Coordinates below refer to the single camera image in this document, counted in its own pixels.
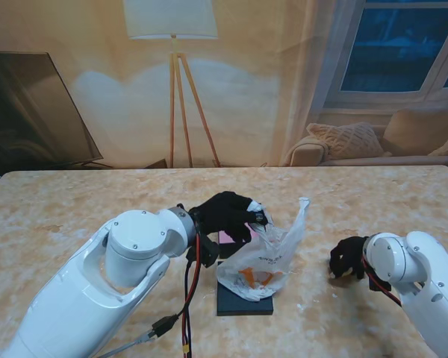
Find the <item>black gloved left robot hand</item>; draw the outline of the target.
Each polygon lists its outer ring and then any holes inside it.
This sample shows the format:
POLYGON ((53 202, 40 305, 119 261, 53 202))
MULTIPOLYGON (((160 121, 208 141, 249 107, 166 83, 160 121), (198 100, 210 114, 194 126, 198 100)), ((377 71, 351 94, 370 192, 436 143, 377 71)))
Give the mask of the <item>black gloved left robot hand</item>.
POLYGON ((201 233, 224 231, 236 243, 248 243, 252 235, 248 225, 265 227, 269 220, 257 201, 235 192, 220 192, 189 210, 201 233))

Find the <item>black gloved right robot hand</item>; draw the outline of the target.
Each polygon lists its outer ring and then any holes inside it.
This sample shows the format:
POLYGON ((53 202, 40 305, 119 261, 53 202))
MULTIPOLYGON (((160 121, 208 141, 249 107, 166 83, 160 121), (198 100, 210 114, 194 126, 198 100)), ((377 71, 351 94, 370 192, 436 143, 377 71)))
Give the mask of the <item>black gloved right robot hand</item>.
POLYGON ((361 258, 367 239, 368 236, 351 236, 339 241, 330 251, 329 268, 334 278, 340 278, 348 271, 358 280, 364 278, 364 265, 361 258))

